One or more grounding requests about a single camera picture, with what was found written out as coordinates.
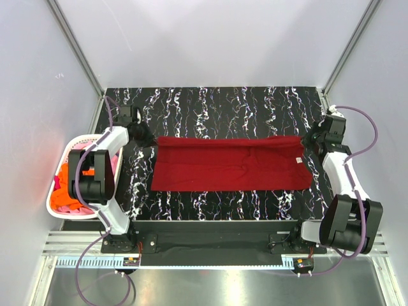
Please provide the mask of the red t-shirt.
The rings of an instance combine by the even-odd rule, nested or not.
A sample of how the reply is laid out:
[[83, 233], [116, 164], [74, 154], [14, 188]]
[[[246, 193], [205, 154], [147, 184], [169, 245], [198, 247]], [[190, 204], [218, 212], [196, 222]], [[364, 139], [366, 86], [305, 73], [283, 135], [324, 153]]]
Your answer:
[[151, 189], [172, 192], [304, 190], [312, 174], [298, 136], [200, 139], [161, 136]]

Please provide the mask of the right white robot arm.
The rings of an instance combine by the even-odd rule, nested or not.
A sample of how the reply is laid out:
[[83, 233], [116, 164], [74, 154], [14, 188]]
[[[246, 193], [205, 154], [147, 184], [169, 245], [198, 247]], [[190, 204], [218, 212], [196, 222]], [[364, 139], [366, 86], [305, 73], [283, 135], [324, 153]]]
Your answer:
[[303, 221], [289, 237], [295, 252], [305, 252], [312, 243], [344, 251], [348, 258], [372, 250], [383, 206], [362, 188], [353, 168], [352, 153], [342, 143], [346, 118], [330, 111], [321, 122], [313, 124], [302, 143], [316, 151], [333, 191], [333, 200], [320, 221]]

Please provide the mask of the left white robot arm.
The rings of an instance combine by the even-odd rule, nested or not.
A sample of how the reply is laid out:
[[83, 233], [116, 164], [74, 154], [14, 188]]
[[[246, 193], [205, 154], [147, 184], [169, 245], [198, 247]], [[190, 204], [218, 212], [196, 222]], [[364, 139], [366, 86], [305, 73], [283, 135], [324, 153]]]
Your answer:
[[98, 215], [115, 244], [123, 252], [137, 246], [138, 237], [129, 231], [130, 219], [115, 199], [117, 184], [111, 159], [129, 142], [144, 148], [155, 137], [137, 106], [123, 106], [112, 125], [84, 149], [68, 153], [68, 194]]

